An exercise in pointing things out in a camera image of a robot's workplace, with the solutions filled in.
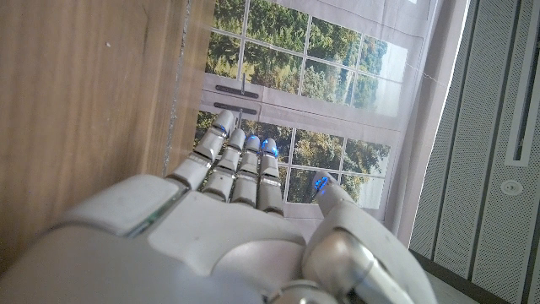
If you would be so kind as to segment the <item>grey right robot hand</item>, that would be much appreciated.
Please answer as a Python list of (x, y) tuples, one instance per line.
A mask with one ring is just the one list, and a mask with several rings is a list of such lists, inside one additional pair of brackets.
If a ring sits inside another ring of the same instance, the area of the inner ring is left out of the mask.
[(310, 238), (284, 215), (274, 140), (221, 111), (168, 176), (66, 212), (1, 278), (4, 303), (433, 303), (417, 259), (326, 172)]

